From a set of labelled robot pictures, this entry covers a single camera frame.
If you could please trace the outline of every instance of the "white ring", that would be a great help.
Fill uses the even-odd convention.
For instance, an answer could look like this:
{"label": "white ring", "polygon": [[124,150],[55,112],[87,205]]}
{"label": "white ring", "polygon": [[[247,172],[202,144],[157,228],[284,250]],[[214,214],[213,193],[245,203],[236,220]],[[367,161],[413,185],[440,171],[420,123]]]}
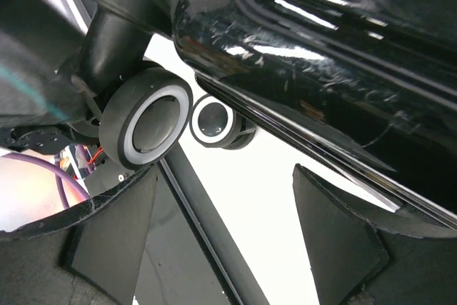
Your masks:
{"label": "white ring", "polygon": [[[199,116],[200,113],[203,111],[206,105],[212,104],[212,103],[217,103],[222,105],[226,112],[227,112],[227,124],[224,130],[222,130],[217,136],[207,136],[200,130],[199,126]],[[208,98],[203,99],[202,101],[199,102],[197,107],[194,109],[194,113],[192,114],[192,129],[194,130],[195,136],[202,142],[204,143],[217,143],[221,141],[222,139],[225,139],[231,131],[231,127],[233,126],[233,120],[234,120],[234,115],[233,115],[233,109],[219,101],[218,99],[214,98],[213,96],[209,96]]]}
{"label": "white ring", "polygon": [[[176,125],[171,132],[171,134],[155,149],[148,151],[147,153],[138,152],[134,147],[134,130],[135,126],[138,123],[141,115],[145,110],[160,98],[165,96],[172,96],[179,102],[179,117]],[[152,161],[158,159],[162,154],[164,154],[168,148],[178,139],[179,134],[186,125],[187,115],[189,114],[189,95],[187,92],[180,86],[170,85],[165,86],[162,89],[159,89],[156,93],[153,93],[139,108],[136,110],[136,113],[130,120],[129,125],[127,126],[126,134],[124,136],[124,155],[126,159],[136,165],[149,164]]]}

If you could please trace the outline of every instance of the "teal stripe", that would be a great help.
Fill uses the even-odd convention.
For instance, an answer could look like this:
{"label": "teal stripe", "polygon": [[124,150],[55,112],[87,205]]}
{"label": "teal stripe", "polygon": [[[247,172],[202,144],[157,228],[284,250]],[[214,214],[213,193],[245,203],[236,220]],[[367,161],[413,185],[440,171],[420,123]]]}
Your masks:
{"label": "teal stripe", "polygon": [[10,83],[14,88],[23,94],[29,96],[37,105],[44,107],[51,112],[58,120],[68,121],[69,118],[62,110],[55,107],[53,104],[46,101],[46,99],[35,89],[31,88],[27,83],[23,82],[20,78],[16,77],[8,69],[0,66],[0,79]]}

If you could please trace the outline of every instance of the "caster wheel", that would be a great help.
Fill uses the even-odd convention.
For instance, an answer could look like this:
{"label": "caster wheel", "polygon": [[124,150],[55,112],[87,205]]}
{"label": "caster wheel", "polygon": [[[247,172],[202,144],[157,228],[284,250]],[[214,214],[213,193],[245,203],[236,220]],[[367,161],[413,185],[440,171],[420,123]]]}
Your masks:
{"label": "caster wheel", "polygon": [[191,87],[170,71],[141,71],[119,87],[104,109],[103,150],[127,169],[157,162],[182,135],[192,101]]}
{"label": "caster wheel", "polygon": [[196,102],[190,128],[195,140],[206,148],[241,149],[256,134],[256,125],[209,94]]}

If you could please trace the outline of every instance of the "orange wire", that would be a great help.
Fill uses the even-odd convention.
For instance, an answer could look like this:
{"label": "orange wire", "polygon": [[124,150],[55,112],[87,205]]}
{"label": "orange wire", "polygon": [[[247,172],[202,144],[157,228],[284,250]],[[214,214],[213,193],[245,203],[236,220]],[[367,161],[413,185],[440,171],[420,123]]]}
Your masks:
{"label": "orange wire", "polygon": [[88,164],[92,164],[97,157],[99,157],[99,155],[103,152],[103,149],[100,147],[99,150],[97,150],[97,152],[92,156],[92,159],[88,160],[87,163]]}

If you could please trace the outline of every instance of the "black wheel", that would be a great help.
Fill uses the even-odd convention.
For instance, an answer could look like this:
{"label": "black wheel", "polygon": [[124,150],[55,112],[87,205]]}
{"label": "black wheel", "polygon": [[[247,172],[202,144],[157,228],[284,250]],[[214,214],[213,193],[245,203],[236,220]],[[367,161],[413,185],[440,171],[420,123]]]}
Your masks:
{"label": "black wheel", "polygon": [[209,94],[196,102],[190,129],[202,146],[228,150],[245,147],[256,133],[255,125]]}
{"label": "black wheel", "polygon": [[182,135],[191,114],[191,87],[162,68],[141,71],[109,100],[99,138],[106,155],[128,169],[160,160]]}

